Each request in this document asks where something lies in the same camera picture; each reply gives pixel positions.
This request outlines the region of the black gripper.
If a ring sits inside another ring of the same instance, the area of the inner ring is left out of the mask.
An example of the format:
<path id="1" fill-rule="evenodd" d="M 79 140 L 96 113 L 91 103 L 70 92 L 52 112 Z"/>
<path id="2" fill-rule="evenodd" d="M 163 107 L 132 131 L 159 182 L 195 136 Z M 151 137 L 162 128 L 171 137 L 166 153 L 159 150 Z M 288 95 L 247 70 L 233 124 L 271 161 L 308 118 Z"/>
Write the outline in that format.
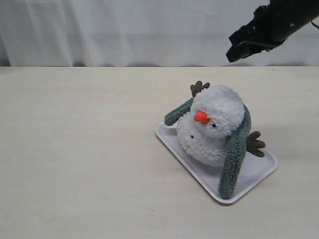
<path id="1" fill-rule="evenodd" d="M 253 19 L 230 37 L 226 53 L 229 62 L 236 62 L 264 49 L 276 48 L 302 27 L 300 0 L 271 0 L 254 11 Z"/>

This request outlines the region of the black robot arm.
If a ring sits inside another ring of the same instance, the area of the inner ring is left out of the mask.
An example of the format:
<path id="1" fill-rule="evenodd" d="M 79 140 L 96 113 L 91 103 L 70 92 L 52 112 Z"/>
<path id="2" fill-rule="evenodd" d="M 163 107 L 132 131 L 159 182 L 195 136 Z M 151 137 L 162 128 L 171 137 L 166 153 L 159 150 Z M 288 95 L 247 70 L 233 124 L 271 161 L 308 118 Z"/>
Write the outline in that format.
<path id="1" fill-rule="evenodd" d="M 271 0 L 253 13 L 252 20 L 229 36 L 230 63 L 281 46 L 292 34 L 319 16 L 317 0 Z"/>

